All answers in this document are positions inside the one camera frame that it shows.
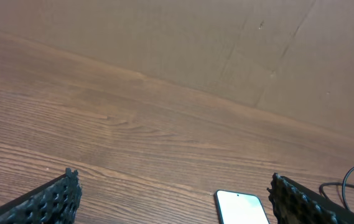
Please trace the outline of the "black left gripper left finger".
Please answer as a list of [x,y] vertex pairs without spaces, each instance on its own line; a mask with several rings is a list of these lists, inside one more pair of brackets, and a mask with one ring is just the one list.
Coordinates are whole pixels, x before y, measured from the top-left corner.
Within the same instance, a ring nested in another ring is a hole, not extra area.
[[0,224],[73,224],[82,197],[78,171],[61,176],[0,206]]

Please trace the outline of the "blue Galaxy smartphone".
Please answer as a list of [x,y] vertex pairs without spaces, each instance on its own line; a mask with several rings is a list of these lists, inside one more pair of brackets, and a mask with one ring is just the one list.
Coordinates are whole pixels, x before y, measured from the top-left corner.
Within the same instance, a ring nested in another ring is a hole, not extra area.
[[220,224],[269,224],[256,195],[217,190],[214,198]]

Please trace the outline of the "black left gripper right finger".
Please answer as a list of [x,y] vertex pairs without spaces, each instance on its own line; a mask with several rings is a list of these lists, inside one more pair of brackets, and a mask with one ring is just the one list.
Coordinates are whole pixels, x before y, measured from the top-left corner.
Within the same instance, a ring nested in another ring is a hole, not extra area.
[[268,192],[278,224],[354,224],[353,212],[277,173]]

